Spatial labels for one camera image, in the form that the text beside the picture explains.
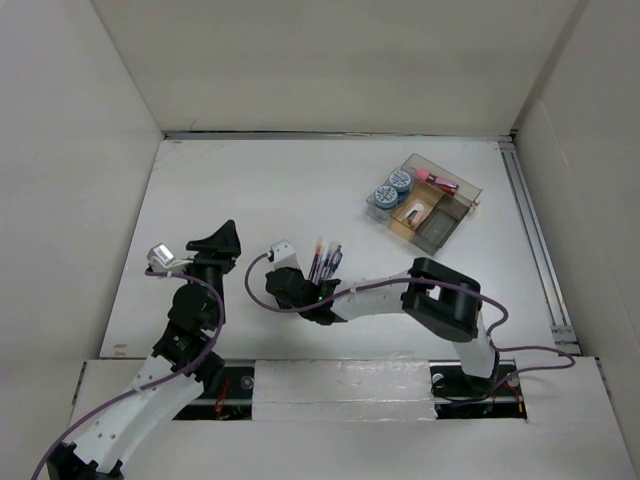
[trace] transparent box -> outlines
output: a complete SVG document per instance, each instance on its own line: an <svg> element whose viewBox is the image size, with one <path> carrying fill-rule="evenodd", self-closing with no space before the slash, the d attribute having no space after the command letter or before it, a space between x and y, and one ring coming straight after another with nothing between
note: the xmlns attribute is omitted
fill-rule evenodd
<svg viewBox="0 0 640 480"><path fill-rule="evenodd" d="M431 176L457 185L455 193L453 190L446 193L442 187L420 180L416 176L418 170L428 170ZM409 190L396 196L398 200L393 208L381 208L380 202L376 202L376 191L382 186L394 187L390 177L398 171L409 174ZM378 188L367 198L367 214L429 255L442 248L462 219L477 205L482 192L417 153L393 170Z"/></svg>

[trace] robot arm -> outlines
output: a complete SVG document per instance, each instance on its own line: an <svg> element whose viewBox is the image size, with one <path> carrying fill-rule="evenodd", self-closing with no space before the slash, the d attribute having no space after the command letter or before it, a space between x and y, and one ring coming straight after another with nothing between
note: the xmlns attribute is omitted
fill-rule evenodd
<svg viewBox="0 0 640 480"><path fill-rule="evenodd" d="M293 247L286 241L272 246L269 260L273 271L267 274L266 290L280 308L299 308L313 305L331 296L336 287L350 289L345 295L317 309L300 315L321 325L347 322L365 315L406 313L440 338L451 341L460 357L466 385L457 385L456 392L465 396L489 394L493 391L498 373L499 354L489 343L482 322L479 300L463 292L441 288L437 298L434 287L420 283L395 283L380 288L358 291L359 286L384 283L394 278L425 278L454 284L480 292L480 284L427 258L417 258L411 269L393 277L342 282L328 280L315 285L306 280L298 266Z"/></svg>
<svg viewBox="0 0 640 480"><path fill-rule="evenodd" d="M187 244L198 252L191 260L176 260L164 246L148 255L149 271L186 274L211 286L222 298L222 277L240 255L235 224L229 220L212 236ZM138 447L169 422L182 408L220 382L224 360L209 352L193 371L180 373L202 354L219 332L222 306L203 285L190 282L173 296L167 328L154 345L126 391L138 390L112 405L71 444L60 444L47 461L52 480L124 479ZM175 375L151 388L141 387Z"/></svg>

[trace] pen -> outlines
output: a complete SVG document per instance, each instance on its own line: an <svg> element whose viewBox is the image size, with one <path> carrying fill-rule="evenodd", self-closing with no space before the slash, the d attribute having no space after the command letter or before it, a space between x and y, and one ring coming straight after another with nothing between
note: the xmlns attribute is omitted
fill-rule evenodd
<svg viewBox="0 0 640 480"><path fill-rule="evenodd" d="M320 264L317 281L315 282L316 284L324 280L324 278L327 276L327 273L329 273L329 270L328 270L329 264L331 263L331 260L333 260L333 255L334 255L336 246L337 246L337 242L331 242L329 244L329 249L327 250L327 254L324 257L324 262Z"/></svg>
<svg viewBox="0 0 640 480"><path fill-rule="evenodd" d="M327 275L327 280L331 280L333 274L336 273L338 267L340 266L340 261L342 260L342 245L338 245L338 249L336 250L335 260L332 265L329 267L329 274Z"/></svg>
<svg viewBox="0 0 640 480"><path fill-rule="evenodd" d="M313 255L313 261L311 262L311 270L309 270L309 276L307 280L313 281L313 277L318 268L318 263L322 258L322 252L324 251L324 243L322 243L322 237L318 237L318 241L316 242L316 249Z"/></svg>

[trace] pink marker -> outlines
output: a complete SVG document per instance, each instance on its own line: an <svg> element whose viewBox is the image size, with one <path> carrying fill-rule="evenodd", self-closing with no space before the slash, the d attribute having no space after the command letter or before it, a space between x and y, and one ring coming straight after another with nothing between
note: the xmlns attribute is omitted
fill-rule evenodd
<svg viewBox="0 0 640 480"><path fill-rule="evenodd" d="M455 195L458 191L458 184L452 182L451 180L447 180L446 178L436 177L435 175L431 175L431 172L427 169L421 168L416 171L416 177L418 180L430 183L433 186L438 187L440 190L448 193L449 195Z"/></svg>

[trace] bundle of pens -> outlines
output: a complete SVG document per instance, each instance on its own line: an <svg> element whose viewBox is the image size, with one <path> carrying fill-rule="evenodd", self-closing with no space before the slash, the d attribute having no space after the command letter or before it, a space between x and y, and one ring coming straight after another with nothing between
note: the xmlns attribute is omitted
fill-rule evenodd
<svg viewBox="0 0 640 480"><path fill-rule="evenodd" d="M319 285L324 280L330 280L338 270L341 260L342 245L338 242L331 242L325 252L322 237L319 237L307 280L311 280L316 285Z"/></svg>

